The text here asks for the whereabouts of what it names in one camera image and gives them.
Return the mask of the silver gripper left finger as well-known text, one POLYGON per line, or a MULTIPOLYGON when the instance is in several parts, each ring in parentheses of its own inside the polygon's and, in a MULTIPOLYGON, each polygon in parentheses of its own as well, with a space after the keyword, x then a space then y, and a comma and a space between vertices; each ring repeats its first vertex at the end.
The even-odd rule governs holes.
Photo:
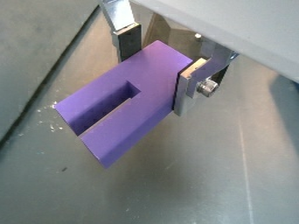
POLYGON ((141 50, 141 25, 135 21, 128 0, 99 0, 99 6, 111 27, 119 60, 124 61, 141 50))

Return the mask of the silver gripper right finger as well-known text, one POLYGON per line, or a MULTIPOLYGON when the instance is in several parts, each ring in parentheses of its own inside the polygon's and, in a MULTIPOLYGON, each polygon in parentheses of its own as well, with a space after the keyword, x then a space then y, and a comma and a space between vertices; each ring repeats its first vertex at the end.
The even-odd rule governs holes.
POLYGON ((219 88, 236 52, 211 40, 203 40, 200 57, 177 73, 172 110, 181 116, 203 95, 211 97, 219 88))

